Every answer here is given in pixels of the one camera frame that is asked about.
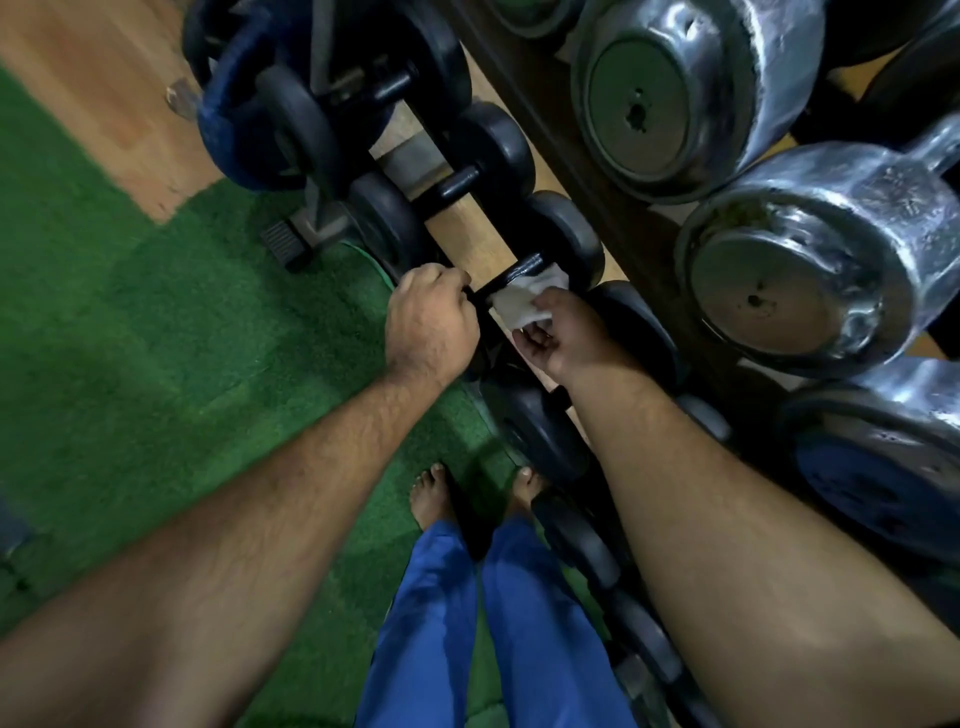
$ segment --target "dumbbell rack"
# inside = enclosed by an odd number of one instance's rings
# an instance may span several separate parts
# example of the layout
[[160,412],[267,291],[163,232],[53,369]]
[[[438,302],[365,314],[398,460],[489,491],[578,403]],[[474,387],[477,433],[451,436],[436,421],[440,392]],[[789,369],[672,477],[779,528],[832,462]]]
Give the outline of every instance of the dumbbell rack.
[[[784,391],[765,376],[738,367],[739,357],[684,311],[673,256],[679,227],[620,190],[594,163],[570,104],[569,67],[507,31],[486,0],[436,0],[436,4],[566,193],[704,381],[711,401],[737,432],[744,459],[798,496],[815,502],[767,426],[784,400]],[[816,128],[809,133],[816,134]],[[948,320],[957,307],[956,303],[950,306],[941,321]],[[956,331],[956,327],[944,328]],[[933,332],[936,337],[936,325]],[[957,347],[952,339],[938,343],[947,352]],[[869,547],[960,634],[956,593],[946,585],[939,568],[919,563],[842,516],[825,515]]]

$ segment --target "hand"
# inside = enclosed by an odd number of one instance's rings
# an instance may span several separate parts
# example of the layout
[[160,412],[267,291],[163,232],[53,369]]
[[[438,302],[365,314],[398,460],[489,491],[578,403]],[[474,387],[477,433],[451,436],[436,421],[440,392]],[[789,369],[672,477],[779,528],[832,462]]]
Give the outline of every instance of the hand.
[[515,330],[514,343],[527,361],[558,384],[569,386],[579,372],[595,364],[636,366],[610,338],[596,311],[576,294],[547,288],[534,299],[534,305],[549,311],[553,320]]
[[387,311],[387,369],[399,376],[429,377],[442,388],[467,368],[477,344],[477,312],[464,292],[470,276],[428,263],[396,287]]

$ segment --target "white cloth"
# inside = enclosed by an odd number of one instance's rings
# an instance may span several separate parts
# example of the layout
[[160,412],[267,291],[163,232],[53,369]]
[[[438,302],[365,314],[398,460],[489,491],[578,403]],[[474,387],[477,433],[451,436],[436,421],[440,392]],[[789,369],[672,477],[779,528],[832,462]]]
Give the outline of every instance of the white cloth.
[[549,311],[541,311],[533,304],[534,298],[547,288],[570,287],[570,276],[554,263],[538,276],[520,276],[491,296],[491,305],[507,328],[523,328],[538,321],[549,321]]

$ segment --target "person's left hand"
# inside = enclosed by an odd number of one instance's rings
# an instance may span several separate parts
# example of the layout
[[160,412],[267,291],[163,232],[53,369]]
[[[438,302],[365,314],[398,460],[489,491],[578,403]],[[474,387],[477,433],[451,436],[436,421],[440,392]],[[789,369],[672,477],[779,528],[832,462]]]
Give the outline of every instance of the person's left hand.
[[443,388],[464,372],[480,342],[469,283],[469,274],[439,263],[400,279],[387,312],[389,372],[428,376]]

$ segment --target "wooden floor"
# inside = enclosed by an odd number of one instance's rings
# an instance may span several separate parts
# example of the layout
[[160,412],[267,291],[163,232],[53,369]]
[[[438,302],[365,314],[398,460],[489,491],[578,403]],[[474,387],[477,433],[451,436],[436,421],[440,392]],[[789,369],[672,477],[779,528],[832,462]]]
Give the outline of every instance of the wooden floor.
[[[0,0],[0,62],[158,222],[221,177],[196,126],[166,106],[167,85],[189,75],[179,48],[182,5],[182,0]],[[862,92],[877,67],[854,70],[848,83]],[[474,95],[498,101],[475,65],[471,71]],[[416,129],[411,115],[398,114],[378,149],[386,151]],[[562,192],[535,156],[538,188]],[[429,227],[475,284],[515,260],[471,198]],[[606,278],[624,278],[609,256]],[[928,338],[918,351],[939,353]]]

